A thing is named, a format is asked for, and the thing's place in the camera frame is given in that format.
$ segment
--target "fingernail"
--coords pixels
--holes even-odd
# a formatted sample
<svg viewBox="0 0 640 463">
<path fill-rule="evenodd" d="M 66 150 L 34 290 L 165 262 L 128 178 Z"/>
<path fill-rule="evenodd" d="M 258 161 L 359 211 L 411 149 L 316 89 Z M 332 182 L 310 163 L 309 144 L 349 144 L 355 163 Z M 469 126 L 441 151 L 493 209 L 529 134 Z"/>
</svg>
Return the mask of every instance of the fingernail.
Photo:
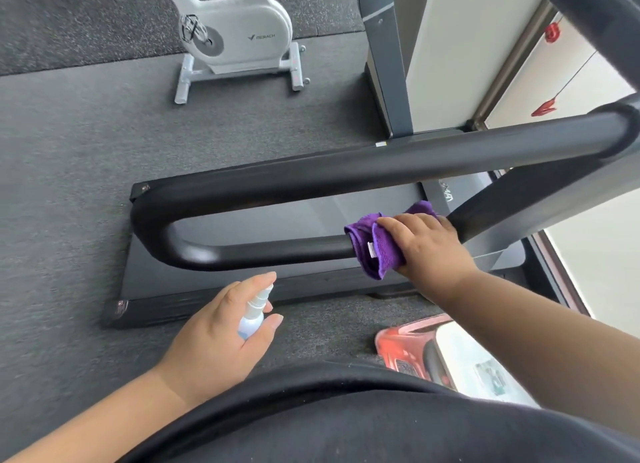
<svg viewBox="0 0 640 463">
<path fill-rule="evenodd" d="M 264 323 L 268 323 L 271 326 L 271 328 L 276 330 L 276 328 L 280 326 L 283 320 L 284 320 L 284 316 L 276 313 L 276 314 L 272 314 L 271 316 L 268 316 L 267 319 L 264 321 Z"/>
</svg>

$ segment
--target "white exercise bike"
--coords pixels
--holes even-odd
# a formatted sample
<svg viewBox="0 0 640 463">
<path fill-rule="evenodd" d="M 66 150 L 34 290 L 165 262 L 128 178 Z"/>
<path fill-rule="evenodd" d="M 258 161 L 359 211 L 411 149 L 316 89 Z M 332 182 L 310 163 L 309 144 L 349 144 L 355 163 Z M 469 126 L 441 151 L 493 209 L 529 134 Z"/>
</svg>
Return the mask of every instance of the white exercise bike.
<svg viewBox="0 0 640 463">
<path fill-rule="evenodd" d="M 175 103 L 187 102 L 192 82 L 290 72 L 300 91 L 300 53 L 289 14 L 276 0 L 172 0 L 180 14 L 179 33 L 188 54 L 182 60 Z M 194 69 L 195 60 L 206 66 Z"/>
</svg>

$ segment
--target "gray floor mat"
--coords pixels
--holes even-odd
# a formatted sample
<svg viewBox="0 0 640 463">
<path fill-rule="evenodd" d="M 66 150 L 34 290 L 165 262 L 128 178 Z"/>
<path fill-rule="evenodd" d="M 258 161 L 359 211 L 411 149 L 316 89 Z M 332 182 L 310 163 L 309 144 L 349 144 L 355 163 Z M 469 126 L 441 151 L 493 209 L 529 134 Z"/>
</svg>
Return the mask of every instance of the gray floor mat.
<svg viewBox="0 0 640 463">
<path fill-rule="evenodd" d="M 356 0 L 279 0 L 296 38 L 363 31 Z M 0 0 L 0 75 L 176 54 L 171 0 Z"/>
<path fill-rule="evenodd" d="M 0 460 L 149 369 L 180 325 L 101 330 L 118 295 L 134 182 L 364 146 L 383 137 L 362 76 L 364 34 L 306 39 L 312 85 L 196 84 L 172 103 L 180 56 L 0 78 Z M 373 357 L 373 336 L 433 313 L 416 297 L 285 306 L 260 369 Z"/>
</svg>

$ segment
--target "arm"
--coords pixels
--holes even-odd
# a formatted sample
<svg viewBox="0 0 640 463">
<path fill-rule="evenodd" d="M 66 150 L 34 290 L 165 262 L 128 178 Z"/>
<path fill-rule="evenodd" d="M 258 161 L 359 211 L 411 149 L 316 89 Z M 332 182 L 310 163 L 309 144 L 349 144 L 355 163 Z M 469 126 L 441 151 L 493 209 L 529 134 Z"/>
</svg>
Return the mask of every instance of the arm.
<svg viewBox="0 0 640 463">
<path fill-rule="evenodd" d="M 275 273 L 236 282 L 189 320 L 162 361 L 7 463 L 113 463 L 162 427 L 244 380 L 273 340 L 271 315 L 247 341 L 246 303 Z M 271 311 L 268 303 L 265 311 Z"/>
<path fill-rule="evenodd" d="M 441 217 L 383 218 L 401 273 L 542 406 L 640 436 L 640 340 L 481 272 Z"/>
</svg>

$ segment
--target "red object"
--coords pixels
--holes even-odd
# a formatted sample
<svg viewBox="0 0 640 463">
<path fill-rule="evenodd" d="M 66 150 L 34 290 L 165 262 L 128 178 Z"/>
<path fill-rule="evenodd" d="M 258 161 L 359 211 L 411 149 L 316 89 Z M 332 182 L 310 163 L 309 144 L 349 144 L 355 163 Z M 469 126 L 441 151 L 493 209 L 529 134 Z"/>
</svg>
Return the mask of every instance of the red object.
<svg viewBox="0 0 640 463">
<path fill-rule="evenodd" d="M 418 377 L 431 380 L 424 366 L 424 346 L 435 339 L 438 327 L 451 321 L 449 315 L 439 314 L 399 327 L 380 330 L 376 335 L 378 355 L 385 360 L 385 365 L 389 369 L 400 372 L 398 362 L 405 362 L 413 367 Z M 448 377 L 442 379 L 447 386 L 451 387 Z"/>
<path fill-rule="evenodd" d="M 556 108 L 554 108 L 554 105 L 556 104 L 556 99 L 549 99 L 548 101 L 545 101 L 544 103 L 542 103 L 542 105 L 536 109 L 535 111 L 533 111 L 531 113 L 532 116 L 544 116 L 545 114 L 548 114 L 550 112 L 553 112 L 556 110 Z"/>
<path fill-rule="evenodd" d="M 550 23 L 545 29 L 545 40 L 549 44 L 553 44 L 560 38 L 560 25 L 557 22 Z"/>
</svg>

